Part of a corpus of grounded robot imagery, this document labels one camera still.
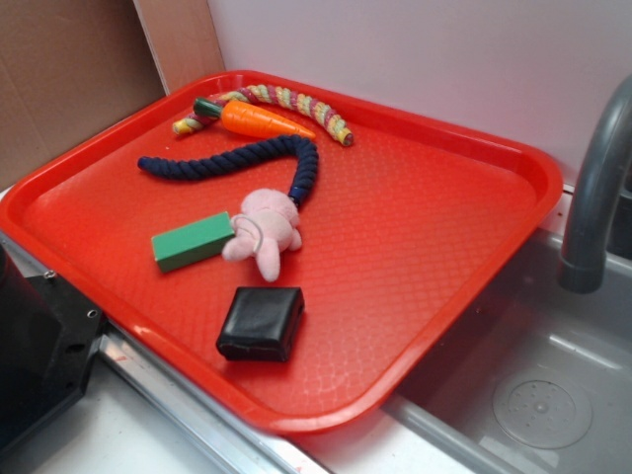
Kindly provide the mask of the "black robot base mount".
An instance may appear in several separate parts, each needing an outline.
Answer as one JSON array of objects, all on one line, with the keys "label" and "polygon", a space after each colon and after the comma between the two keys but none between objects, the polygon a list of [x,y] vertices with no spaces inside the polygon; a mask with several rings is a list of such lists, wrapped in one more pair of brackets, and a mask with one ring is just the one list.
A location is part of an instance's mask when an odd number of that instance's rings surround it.
[{"label": "black robot base mount", "polygon": [[106,323],[63,276],[24,276],[1,251],[1,454],[80,400]]}]

